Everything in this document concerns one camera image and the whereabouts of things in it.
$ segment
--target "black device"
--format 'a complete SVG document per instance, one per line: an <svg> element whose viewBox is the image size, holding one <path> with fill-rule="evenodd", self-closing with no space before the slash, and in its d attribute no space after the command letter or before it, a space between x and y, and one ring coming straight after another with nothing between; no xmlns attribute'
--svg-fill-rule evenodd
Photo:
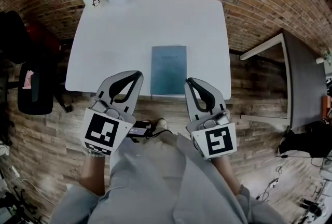
<svg viewBox="0 0 332 224"><path fill-rule="evenodd" d="M152 125L150 122L140 122L137 121L133 128L130 129L127 137L150 137L152 132L154 132L156 127Z"/></svg>

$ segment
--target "table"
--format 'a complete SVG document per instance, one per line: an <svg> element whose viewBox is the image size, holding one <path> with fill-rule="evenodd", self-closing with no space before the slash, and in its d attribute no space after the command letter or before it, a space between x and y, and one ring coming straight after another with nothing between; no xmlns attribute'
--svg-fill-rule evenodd
<svg viewBox="0 0 332 224"><path fill-rule="evenodd" d="M240 56L248 59L281 43L287 77L287 118L241 115L248 121L300 127L321 119L322 96L326 95L324 65L317 64L317 56L300 39L286 30Z"/></svg>
<svg viewBox="0 0 332 224"><path fill-rule="evenodd" d="M144 75L140 95L150 95L152 46L169 45L187 46L187 77L202 79L230 98L226 24L217 0L127 0L122 6L101 0L97 8L86 7L66 89L96 92L105 78L139 70Z"/></svg>
<svg viewBox="0 0 332 224"><path fill-rule="evenodd" d="M314 224L326 224L328 219L332 216L332 182L328 180L323 181L323 186L317 196L316 203L319 206L325 205L326 206L326 215L316 218L312 213L309 211L306 212L306 216L308 217L305 220L305 223L314 223Z"/></svg>

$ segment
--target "blue book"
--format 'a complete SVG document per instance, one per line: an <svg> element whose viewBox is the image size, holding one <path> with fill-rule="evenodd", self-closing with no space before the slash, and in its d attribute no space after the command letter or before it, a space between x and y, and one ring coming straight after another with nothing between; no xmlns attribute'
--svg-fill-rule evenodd
<svg viewBox="0 0 332 224"><path fill-rule="evenodd" d="M152 95L184 95L186 78L186 46L152 47Z"/></svg>

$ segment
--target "white table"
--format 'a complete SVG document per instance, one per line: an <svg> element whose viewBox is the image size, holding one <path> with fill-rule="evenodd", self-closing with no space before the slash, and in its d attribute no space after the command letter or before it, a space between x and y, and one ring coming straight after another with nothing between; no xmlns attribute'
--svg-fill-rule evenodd
<svg viewBox="0 0 332 224"><path fill-rule="evenodd" d="M326 224L329 217L332 215L332 182L324 180L324 186L322 187L321 192L319 193L316 203L319 206L326 206L326 215L323 215L319 218L315 218L315 216L307 212L306 216L308 217L305 220L305 224Z"/></svg>
<svg viewBox="0 0 332 224"><path fill-rule="evenodd" d="M105 78L139 70L144 75L140 95L150 95L152 46L167 45L187 46L187 77L207 81L230 99L227 32L217 0L127 0L122 6L101 0L97 8L86 7L66 89L96 92Z"/></svg>

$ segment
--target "gray sleeve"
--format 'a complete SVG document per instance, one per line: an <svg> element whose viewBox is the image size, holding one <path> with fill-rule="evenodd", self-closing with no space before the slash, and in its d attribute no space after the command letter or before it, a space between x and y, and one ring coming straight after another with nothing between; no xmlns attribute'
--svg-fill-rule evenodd
<svg viewBox="0 0 332 224"><path fill-rule="evenodd" d="M249 190L243 185L241 185L240 194L236 198L248 223L287 224L287 221L270 205L251 197Z"/></svg>
<svg viewBox="0 0 332 224"><path fill-rule="evenodd" d="M99 198L83 186L73 185L53 210L50 224L87 223Z"/></svg>

